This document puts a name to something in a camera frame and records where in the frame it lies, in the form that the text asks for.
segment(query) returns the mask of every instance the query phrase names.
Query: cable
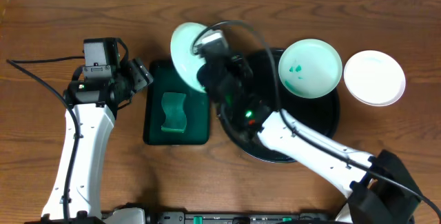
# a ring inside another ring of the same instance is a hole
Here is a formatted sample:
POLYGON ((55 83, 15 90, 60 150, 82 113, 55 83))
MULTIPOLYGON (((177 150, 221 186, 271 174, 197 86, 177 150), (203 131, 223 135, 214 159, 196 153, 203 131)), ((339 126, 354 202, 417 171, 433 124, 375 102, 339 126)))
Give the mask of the cable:
POLYGON ((271 71, 273 74, 273 80, 274 80, 274 94, 275 94, 275 100, 276 100, 276 110, 279 111, 280 113, 280 117, 282 118, 283 122, 285 123, 285 125, 291 130, 291 132, 293 134, 295 134, 296 136, 299 136, 299 138, 301 138, 302 140, 304 140, 306 143, 312 145, 313 147, 319 149, 320 151, 333 156, 334 158, 341 160, 343 162, 345 162, 347 165, 352 165, 360 170, 365 171, 367 174, 371 175, 374 179, 378 179, 378 180, 383 180, 386 181, 396 187, 399 187, 402 190, 407 191, 408 193, 414 195, 416 198, 418 198, 420 201, 424 201, 437 215, 438 218, 440 220, 440 224, 441 224, 441 210, 435 205, 435 203, 433 203, 432 201, 430 201, 427 197, 425 197, 422 194, 419 194, 417 192, 414 192, 413 190, 409 189, 408 187, 392 180, 389 179, 383 175, 380 175, 374 171, 372 171, 371 169, 369 169, 368 167, 351 160, 349 157, 344 157, 341 156, 340 154, 328 150, 327 148, 324 148, 318 144, 315 144, 314 142, 310 141, 307 137, 303 136, 298 130, 296 130, 294 127, 292 127, 289 124, 289 121, 286 119, 285 115, 282 113, 282 104, 280 101, 280 95, 279 95, 279 89, 278 89, 278 77, 277 77, 277 71, 276 71, 276 62, 274 60, 273 54, 271 53, 271 50, 268 46, 268 44, 265 42, 264 38, 253 29, 253 27, 251 25, 249 25, 248 23, 245 23, 244 21, 239 21, 239 20, 234 20, 234 21, 220 21, 218 23, 215 23, 211 26, 206 27, 201 33, 198 34, 198 36, 195 38, 195 40, 192 43, 192 46, 190 47, 191 52, 194 54, 194 46, 196 45, 196 42, 208 31, 213 30, 214 28, 218 28, 220 26, 225 26, 225 25, 231 25, 231 26, 241 26, 243 28, 245 28, 246 30, 248 30, 253 36, 254 38, 256 38, 257 40, 259 40, 259 42, 262 44, 262 46, 264 47, 267 55, 268 55, 268 59, 269 59, 269 63, 271 64, 271 71))
POLYGON ((79 138, 80 138, 78 121, 76 119, 74 112, 69 108, 68 103, 52 86, 48 85, 45 81, 43 81, 39 77, 35 76, 33 73, 22 68, 20 65, 17 65, 17 62, 18 63, 48 63, 48 62, 64 61, 64 60, 68 60, 68 58, 69 59, 80 59, 79 57, 67 57, 67 58, 60 58, 60 59, 40 60, 38 62, 35 62, 35 61, 10 61, 9 59, 6 60, 7 63, 14 66, 16 69, 20 70, 22 73, 33 78, 35 81, 39 82, 42 86, 46 87, 46 89, 48 89, 51 93, 53 93, 57 97, 57 99, 60 100, 60 102, 63 104, 63 106, 68 110, 68 112, 74 122, 74 127, 75 127, 74 145, 72 147, 72 154, 70 156, 70 161, 69 161, 68 171, 66 173, 66 180, 64 183, 64 191, 63 191, 63 216, 64 216, 64 221, 66 224, 69 223, 70 179, 72 178, 72 171, 74 168, 75 156, 76 156, 76 151, 78 150, 78 144, 79 144, 79 138))
POLYGON ((71 56, 71 57, 64 57, 64 58, 58 58, 58 59, 41 59, 41 60, 11 60, 11 62, 14 62, 16 64, 18 63, 50 63, 50 62, 58 62, 58 61, 67 61, 70 59, 84 59, 84 56, 71 56))

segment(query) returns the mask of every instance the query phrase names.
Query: plate with green stains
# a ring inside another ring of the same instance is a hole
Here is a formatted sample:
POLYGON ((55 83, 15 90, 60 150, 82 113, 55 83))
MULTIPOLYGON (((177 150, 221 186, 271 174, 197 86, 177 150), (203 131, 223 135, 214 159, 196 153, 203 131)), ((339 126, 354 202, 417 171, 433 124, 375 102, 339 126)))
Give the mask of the plate with green stains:
POLYGON ((290 45, 280 58, 282 84, 296 96, 315 99, 330 93, 342 77, 342 60, 328 43, 304 39, 290 45))

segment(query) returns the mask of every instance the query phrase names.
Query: sponge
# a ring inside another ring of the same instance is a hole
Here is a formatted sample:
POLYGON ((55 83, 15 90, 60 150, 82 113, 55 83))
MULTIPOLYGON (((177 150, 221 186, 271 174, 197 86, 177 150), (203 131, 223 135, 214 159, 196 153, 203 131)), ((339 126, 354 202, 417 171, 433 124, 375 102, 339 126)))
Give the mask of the sponge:
POLYGON ((186 96, 186 94, 175 92, 165 92, 163 94, 161 101, 165 113, 165 121, 161 126, 163 132, 185 132, 187 127, 187 117, 184 113, 186 96))

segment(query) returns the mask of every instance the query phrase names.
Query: black cable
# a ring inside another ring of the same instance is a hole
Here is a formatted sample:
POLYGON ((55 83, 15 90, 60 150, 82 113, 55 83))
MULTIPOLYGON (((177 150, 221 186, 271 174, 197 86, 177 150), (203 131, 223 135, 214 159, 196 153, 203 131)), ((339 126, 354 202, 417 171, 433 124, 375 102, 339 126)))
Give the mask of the black cable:
POLYGON ((241 26, 243 28, 245 28, 246 30, 248 30, 253 36, 254 38, 256 38, 257 40, 259 40, 259 42, 262 44, 262 46, 264 47, 267 55, 268 55, 268 59, 269 59, 269 63, 271 65, 271 71, 273 74, 273 80, 274 80, 274 94, 275 94, 275 100, 276 100, 276 110, 279 111, 280 113, 280 117, 282 118, 283 122, 285 123, 285 125, 291 130, 291 132, 293 134, 295 134, 296 136, 299 136, 299 138, 301 138, 302 140, 304 140, 306 143, 312 145, 313 147, 319 149, 320 151, 333 156, 334 158, 345 162, 347 165, 352 165, 360 170, 365 171, 367 174, 370 174, 372 178, 374 179, 378 179, 378 180, 383 180, 386 181, 396 187, 401 188, 402 190, 407 191, 408 193, 414 195, 416 198, 418 198, 420 201, 424 201, 429 207, 432 208, 432 210, 438 215, 438 218, 440 220, 440 224, 441 224, 441 210, 435 205, 435 203, 433 203, 432 201, 430 201, 427 197, 425 197, 422 194, 419 194, 417 192, 414 192, 413 190, 409 189, 408 187, 392 180, 389 179, 383 175, 380 175, 374 171, 372 171, 371 169, 369 169, 368 167, 351 160, 350 158, 344 157, 334 151, 328 150, 325 147, 322 147, 318 144, 315 144, 314 142, 310 141, 307 137, 305 137, 304 135, 302 135, 298 130, 296 130, 294 127, 291 126, 291 124, 289 123, 289 121, 286 119, 285 115, 282 113, 282 104, 280 101, 280 95, 279 95, 279 90, 278 90, 278 77, 277 77, 277 71, 276 71, 276 62, 274 60, 273 54, 271 53, 271 50, 268 46, 268 44, 265 42, 264 38, 253 29, 253 27, 247 23, 245 23, 244 21, 239 21, 239 20, 234 20, 234 21, 220 21, 218 23, 215 23, 211 26, 206 27, 201 33, 198 34, 198 36, 195 38, 195 40, 192 43, 192 46, 190 47, 191 52, 194 54, 194 46, 196 45, 196 42, 208 31, 213 30, 214 28, 218 28, 220 26, 225 26, 225 25, 234 25, 234 26, 241 26))
POLYGON ((58 58, 58 59, 40 59, 40 60, 24 60, 24 61, 10 60, 10 61, 12 61, 16 64, 18 64, 18 63, 50 63, 50 62, 66 61, 66 60, 70 60, 70 59, 84 59, 84 56, 71 56, 71 57, 64 57, 64 58, 58 58))
MULTIPOLYGON (((80 59, 79 57, 68 57, 70 59, 80 59)), ((56 61, 63 61, 68 60, 67 58, 60 58, 60 59, 48 59, 48 60, 40 60, 38 62, 35 61, 18 61, 18 63, 47 63, 47 62, 56 62, 56 61)), ((72 109, 69 108, 68 103, 66 103, 65 99, 50 85, 48 85, 45 81, 40 79, 39 77, 35 76, 33 73, 27 71, 26 69, 22 68, 20 65, 17 65, 17 61, 10 61, 9 59, 6 60, 7 63, 14 66, 16 69, 20 70, 22 73, 28 75, 29 77, 33 78, 35 81, 39 82, 42 86, 46 87, 51 93, 53 93, 58 100, 63 104, 63 106, 68 110, 70 116, 72 117, 72 120, 74 122, 75 127, 75 135, 74 135, 74 145, 72 147, 72 154, 70 156, 68 171, 66 173, 66 180, 64 183, 64 192, 63 192, 63 216, 64 221, 66 224, 69 223, 69 186, 70 186, 70 179, 72 178, 72 171, 74 168, 74 162, 75 162, 75 156, 76 151, 78 150, 78 144, 79 144, 79 125, 78 121, 76 119, 76 116, 72 109)))

